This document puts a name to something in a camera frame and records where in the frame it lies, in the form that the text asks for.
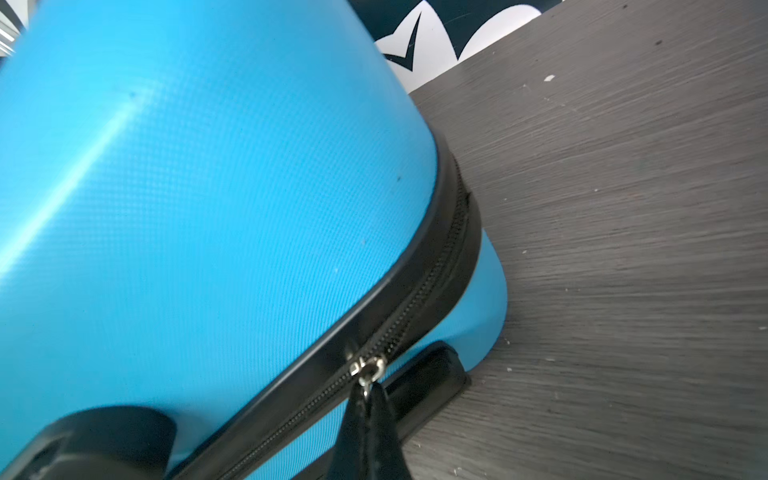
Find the zipper slider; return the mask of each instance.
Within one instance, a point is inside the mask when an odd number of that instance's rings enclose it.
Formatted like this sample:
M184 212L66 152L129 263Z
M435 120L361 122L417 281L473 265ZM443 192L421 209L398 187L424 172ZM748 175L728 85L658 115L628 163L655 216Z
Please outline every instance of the zipper slider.
M360 357L349 367L349 374L357 377L357 382L362 386L362 394L368 398L371 385L379 381L386 372L386 359L383 356L372 356L369 359Z

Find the textured blue surface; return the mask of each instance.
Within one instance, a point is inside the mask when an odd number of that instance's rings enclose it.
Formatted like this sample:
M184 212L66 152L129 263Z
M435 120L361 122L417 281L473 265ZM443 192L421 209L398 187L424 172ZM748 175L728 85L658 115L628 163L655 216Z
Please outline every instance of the textured blue surface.
M391 267L435 183L344 0L43 2L0 73L0 468L95 406L175 458Z
M507 283L502 264L483 232L480 257L464 295L443 321L387 369L392 375L438 340L458 353L465 369L474 368L493 347L507 314ZM272 457L248 480L288 480L325 453L336 441L346 402Z

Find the zipper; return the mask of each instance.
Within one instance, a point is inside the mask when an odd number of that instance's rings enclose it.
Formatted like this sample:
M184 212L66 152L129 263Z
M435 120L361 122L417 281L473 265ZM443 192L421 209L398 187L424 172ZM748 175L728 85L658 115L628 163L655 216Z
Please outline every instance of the zipper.
M458 256L458 251L460 249L456 247L461 245L461 240L466 232L469 206L468 194L458 170L458 166L456 167L456 171L458 176L456 205L448 236L445 239L445 243L443 244L437 261L432 265L426 278L422 281L421 285L416 290L416 294L413 295L405 309L403 309L386 330L378 336L377 340L373 342L370 347L362 351L362 354L356 355L358 360L350 362L349 367L346 368L346 371L343 374L323 389L322 392L318 393L312 400L302 407L300 411L283 423L274 433L245 454L240 461L219 476L217 480L231 480L234 478L234 476L240 473L243 468L248 466L254 459L258 458L267 447L276 440L280 440L284 433L291 431L294 427L299 425L302 419L324 406L326 402L346 389L346 387L354 381L355 375L359 375L365 369L366 365L370 365L371 362L376 364L377 360L382 360L384 368L382 368L381 376L383 376L383 370L386 368L386 359L392 359L392 353L397 350L400 343L405 339L411 322L417 317L417 313L421 311L421 307L423 307L425 301L438 286L438 281L443 278L446 268L454 265L455 258Z

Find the gray wood surface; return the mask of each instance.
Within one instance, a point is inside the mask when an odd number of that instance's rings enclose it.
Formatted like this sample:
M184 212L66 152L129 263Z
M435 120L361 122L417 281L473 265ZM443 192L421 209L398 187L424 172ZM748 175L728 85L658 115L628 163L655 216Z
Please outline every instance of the gray wood surface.
M511 300L416 478L768 478L766 14L567 0L412 94Z

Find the black check mark shape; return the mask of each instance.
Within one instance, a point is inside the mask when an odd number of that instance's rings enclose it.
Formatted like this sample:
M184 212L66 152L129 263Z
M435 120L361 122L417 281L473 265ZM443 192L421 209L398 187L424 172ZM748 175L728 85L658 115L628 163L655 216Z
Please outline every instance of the black check mark shape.
M409 71L413 71L413 52L416 50L416 32L419 30L419 20L422 19L422 14L419 13L419 17L416 19L416 23L413 25L413 31L411 32L411 39L408 41L408 50L406 50L405 57L398 57L397 55L384 54L384 58L389 61L394 61L396 64L403 68L407 68Z

